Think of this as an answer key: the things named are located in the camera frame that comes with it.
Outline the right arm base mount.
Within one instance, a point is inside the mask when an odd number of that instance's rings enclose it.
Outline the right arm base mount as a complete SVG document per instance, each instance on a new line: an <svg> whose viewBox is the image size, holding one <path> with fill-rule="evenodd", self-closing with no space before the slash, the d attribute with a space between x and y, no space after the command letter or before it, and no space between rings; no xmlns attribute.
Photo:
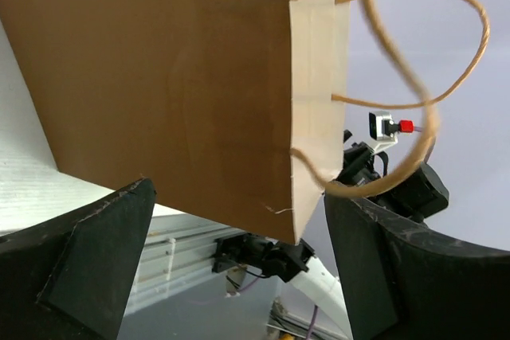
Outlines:
<svg viewBox="0 0 510 340"><path fill-rule="evenodd" d="M247 265L261 271L261 277L268 279L268 254L275 244L263 236L251 233L237 234L217 239L213 255L213 273L221 273L232 267Z"/></svg>

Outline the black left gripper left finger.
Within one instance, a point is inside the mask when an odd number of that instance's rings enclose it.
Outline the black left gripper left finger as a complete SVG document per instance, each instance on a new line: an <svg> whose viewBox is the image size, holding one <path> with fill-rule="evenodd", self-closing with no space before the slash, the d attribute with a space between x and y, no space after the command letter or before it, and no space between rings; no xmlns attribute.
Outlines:
<svg viewBox="0 0 510 340"><path fill-rule="evenodd" d="M115 339L156 192L142 178L1 238L3 339Z"/></svg>

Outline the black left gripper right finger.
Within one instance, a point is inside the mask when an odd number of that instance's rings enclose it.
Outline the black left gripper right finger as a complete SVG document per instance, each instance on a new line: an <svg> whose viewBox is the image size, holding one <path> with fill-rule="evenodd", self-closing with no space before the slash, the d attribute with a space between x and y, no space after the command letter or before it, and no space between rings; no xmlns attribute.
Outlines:
<svg viewBox="0 0 510 340"><path fill-rule="evenodd" d="M508 252L366 199L327 195L324 204L354 338L508 338Z"/></svg>

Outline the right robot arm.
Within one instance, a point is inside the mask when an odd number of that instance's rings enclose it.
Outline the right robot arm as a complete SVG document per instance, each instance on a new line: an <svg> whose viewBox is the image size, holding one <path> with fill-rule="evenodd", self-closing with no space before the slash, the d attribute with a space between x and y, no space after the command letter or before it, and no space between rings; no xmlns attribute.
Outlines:
<svg viewBox="0 0 510 340"><path fill-rule="evenodd" d="M424 218L446 209L449 191L435 171L422 162L416 171L393 189L369 197L369 202L401 217L422 223ZM314 250L304 241L288 248L303 263L301 271L284 276L314 302L349 339L360 339L362 330L370 336L398 322L389 256L382 233L373 221L361 217L361 209L348 200L340 217L352 225L338 234L342 242L334 247L341 256L342 270L333 276Z"/></svg>

